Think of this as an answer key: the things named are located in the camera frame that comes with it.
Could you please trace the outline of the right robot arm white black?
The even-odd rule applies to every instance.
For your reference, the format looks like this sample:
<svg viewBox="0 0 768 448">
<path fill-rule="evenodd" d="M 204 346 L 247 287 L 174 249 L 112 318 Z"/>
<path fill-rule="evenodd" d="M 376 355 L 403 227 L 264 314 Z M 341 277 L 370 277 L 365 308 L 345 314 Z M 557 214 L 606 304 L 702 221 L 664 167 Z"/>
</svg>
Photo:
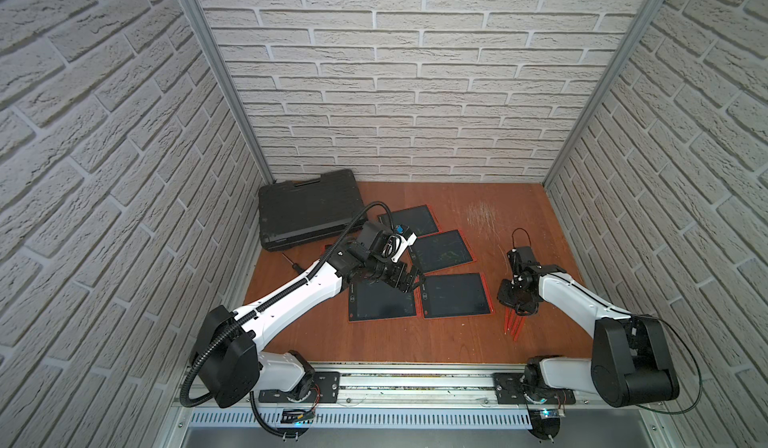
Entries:
<svg viewBox="0 0 768 448">
<path fill-rule="evenodd" d="M 565 390 L 598 395 L 612 407 L 671 401 L 680 384 L 662 322 L 632 314 L 578 283 L 563 268 L 539 263 L 529 246 L 507 252 L 512 277 L 501 282 L 498 301 L 530 317 L 546 302 L 568 315 L 592 339 L 589 358 L 539 356 L 522 378 L 527 395 Z"/>
</svg>

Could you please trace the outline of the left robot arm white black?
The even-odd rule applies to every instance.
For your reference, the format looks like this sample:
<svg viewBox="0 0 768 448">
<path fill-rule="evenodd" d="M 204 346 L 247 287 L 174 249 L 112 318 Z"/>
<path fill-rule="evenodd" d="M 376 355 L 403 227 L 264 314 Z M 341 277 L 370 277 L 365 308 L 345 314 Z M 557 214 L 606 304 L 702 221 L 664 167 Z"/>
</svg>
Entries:
<svg viewBox="0 0 768 448">
<path fill-rule="evenodd" d="M 314 368 L 296 351 L 266 346 L 316 305 L 354 281 L 380 280 L 404 293 L 418 288 L 421 272 L 402 261 L 416 242 L 402 225 L 364 223 L 358 236 L 340 236 L 307 270 L 269 295 L 235 310 L 218 306 L 204 318 L 179 392 L 185 407 L 214 401 L 228 408 L 250 393 L 278 391 L 302 402 L 314 384 Z"/>
</svg>

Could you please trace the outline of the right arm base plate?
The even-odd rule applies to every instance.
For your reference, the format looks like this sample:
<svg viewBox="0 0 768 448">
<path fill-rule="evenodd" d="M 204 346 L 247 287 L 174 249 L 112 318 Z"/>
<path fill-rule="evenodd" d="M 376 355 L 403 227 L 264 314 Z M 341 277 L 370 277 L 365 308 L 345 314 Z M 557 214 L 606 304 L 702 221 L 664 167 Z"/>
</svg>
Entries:
<svg viewBox="0 0 768 448">
<path fill-rule="evenodd" d="M 536 374 L 523 372 L 493 373 L 495 395 L 499 405 L 573 405 L 576 398 L 570 389 L 547 387 Z"/>
</svg>

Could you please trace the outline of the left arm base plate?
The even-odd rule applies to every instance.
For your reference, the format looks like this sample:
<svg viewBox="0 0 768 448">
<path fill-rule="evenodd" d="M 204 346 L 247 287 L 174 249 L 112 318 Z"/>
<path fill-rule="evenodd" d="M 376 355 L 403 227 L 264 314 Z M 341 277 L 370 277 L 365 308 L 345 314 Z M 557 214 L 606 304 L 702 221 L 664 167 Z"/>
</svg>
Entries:
<svg viewBox="0 0 768 448">
<path fill-rule="evenodd" d="M 315 371 L 305 374 L 298 384 L 288 391 L 261 390 L 258 402 L 265 403 L 335 403 L 338 399 L 340 373 Z"/>
</svg>

